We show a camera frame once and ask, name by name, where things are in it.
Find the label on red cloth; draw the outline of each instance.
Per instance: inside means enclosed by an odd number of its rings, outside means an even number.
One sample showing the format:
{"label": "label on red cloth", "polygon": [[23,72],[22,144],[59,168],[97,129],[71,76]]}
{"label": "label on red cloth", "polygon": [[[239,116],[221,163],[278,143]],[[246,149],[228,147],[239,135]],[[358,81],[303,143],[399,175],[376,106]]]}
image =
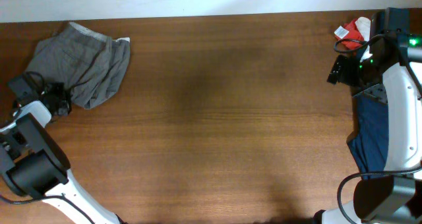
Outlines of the label on red cloth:
{"label": "label on red cloth", "polygon": [[339,28],[337,28],[337,30],[334,32],[334,34],[337,37],[339,37],[340,39],[343,39],[344,36],[346,36],[348,33],[349,33],[349,31],[346,30],[345,28],[341,27],[341,26]]}

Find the dark blue fabric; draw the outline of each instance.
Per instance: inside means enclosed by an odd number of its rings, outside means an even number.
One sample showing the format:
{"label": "dark blue fabric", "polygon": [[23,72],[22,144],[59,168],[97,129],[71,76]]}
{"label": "dark blue fabric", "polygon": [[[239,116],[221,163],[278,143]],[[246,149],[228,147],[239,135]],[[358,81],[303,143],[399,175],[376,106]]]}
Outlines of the dark blue fabric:
{"label": "dark blue fabric", "polygon": [[360,172],[382,171],[388,154],[388,106],[365,96],[356,100],[359,134],[348,143],[350,152]]}

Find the green led indicator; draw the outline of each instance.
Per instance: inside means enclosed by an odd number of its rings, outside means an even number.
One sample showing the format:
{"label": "green led indicator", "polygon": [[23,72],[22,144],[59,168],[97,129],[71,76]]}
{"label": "green led indicator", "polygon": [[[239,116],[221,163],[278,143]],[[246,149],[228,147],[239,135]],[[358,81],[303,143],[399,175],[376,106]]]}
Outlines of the green led indicator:
{"label": "green led indicator", "polygon": [[415,46],[417,44],[417,39],[410,39],[409,43],[413,46]]}

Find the white wall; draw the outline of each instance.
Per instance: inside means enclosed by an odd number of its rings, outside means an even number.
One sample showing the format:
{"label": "white wall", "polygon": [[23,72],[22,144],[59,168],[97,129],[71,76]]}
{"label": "white wall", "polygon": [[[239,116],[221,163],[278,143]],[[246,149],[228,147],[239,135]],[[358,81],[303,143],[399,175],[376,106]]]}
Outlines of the white wall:
{"label": "white wall", "polygon": [[0,0],[0,22],[422,7],[421,0]]}

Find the gray cloth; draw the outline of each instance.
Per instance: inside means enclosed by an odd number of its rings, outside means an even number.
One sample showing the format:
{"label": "gray cloth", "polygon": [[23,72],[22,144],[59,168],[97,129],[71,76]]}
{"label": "gray cloth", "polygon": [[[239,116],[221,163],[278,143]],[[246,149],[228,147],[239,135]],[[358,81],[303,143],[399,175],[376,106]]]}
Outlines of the gray cloth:
{"label": "gray cloth", "polygon": [[116,94],[130,54],[128,38],[112,40],[70,22],[58,36],[38,43],[26,71],[64,82],[73,103],[92,109]]}

